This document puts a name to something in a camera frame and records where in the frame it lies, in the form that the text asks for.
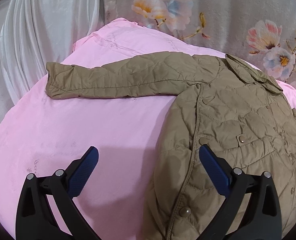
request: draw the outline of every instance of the flower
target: flower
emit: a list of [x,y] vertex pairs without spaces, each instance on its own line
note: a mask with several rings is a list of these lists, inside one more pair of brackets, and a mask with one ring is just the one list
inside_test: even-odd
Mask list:
[[254,28],[248,30],[247,43],[258,50],[268,51],[278,46],[280,41],[282,26],[266,20],[259,21]]
[[168,16],[167,7],[161,0],[134,0],[131,9],[149,19],[164,19]]
[[287,79],[296,63],[296,56],[283,48],[272,48],[264,57],[268,75],[281,80]]
[[291,82],[289,85],[296,89],[296,81]]
[[191,9],[193,6],[192,0],[162,0],[168,10],[168,17],[166,18],[166,25],[168,29],[174,30],[186,29],[186,24],[190,22],[192,15]]

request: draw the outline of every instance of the jacket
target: jacket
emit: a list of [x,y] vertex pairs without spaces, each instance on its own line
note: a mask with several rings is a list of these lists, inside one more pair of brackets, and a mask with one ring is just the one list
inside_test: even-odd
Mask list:
[[[147,189],[143,232],[148,240],[196,239],[220,196],[199,161],[207,143],[245,173],[269,171],[280,200],[283,235],[296,222],[296,110],[274,78],[226,55],[158,52],[87,69],[47,63],[47,94],[57,98],[176,95]],[[230,229],[247,207],[244,198]]]

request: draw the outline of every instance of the pink fabric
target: pink fabric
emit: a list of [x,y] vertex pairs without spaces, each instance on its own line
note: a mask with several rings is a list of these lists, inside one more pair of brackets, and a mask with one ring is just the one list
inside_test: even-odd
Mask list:
[[[75,44],[64,64],[88,68],[139,54],[182,51],[223,57],[156,30],[117,19]],[[28,173],[51,175],[80,158],[89,146],[99,163],[76,206],[103,240],[141,239],[144,191],[157,159],[156,143],[173,96],[52,100],[43,77],[0,124],[0,221],[15,236],[22,184]],[[279,82],[291,107],[296,90]],[[60,227],[67,231],[54,208]]]

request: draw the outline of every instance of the floral curtain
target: floral curtain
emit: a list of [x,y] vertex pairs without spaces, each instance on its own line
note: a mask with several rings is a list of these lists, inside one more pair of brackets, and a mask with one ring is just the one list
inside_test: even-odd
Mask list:
[[296,88],[296,0],[104,0],[118,17],[234,54]]

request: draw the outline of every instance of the blue gripper pad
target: blue gripper pad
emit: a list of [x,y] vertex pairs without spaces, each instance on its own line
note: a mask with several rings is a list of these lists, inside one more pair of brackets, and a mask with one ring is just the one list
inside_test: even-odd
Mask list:
[[71,199],[80,195],[83,187],[96,167],[98,160],[99,153],[95,147],[89,149],[81,158],[81,163],[68,181],[67,193]]
[[218,163],[218,157],[207,144],[199,148],[199,159],[217,192],[227,198],[230,194],[230,179]]

